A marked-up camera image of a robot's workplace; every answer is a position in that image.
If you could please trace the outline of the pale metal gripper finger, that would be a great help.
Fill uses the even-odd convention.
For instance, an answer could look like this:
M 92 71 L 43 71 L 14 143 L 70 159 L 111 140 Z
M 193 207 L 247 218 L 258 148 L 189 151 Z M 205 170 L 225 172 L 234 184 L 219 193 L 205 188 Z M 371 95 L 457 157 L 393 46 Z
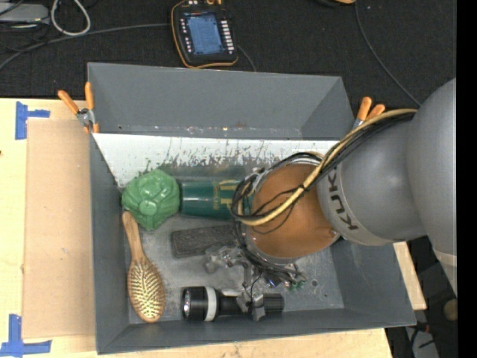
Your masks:
M 238 247 L 213 245 L 205 250 L 203 267 L 208 274 L 240 265 L 244 256 Z
M 266 316 L 265 295 L 261 292 L 258 295 L 253 295 L 252 292 L 243 289 L 237 296 L 236 303 L 240 310 L 249 314 L 254 321 L 259 321 Z

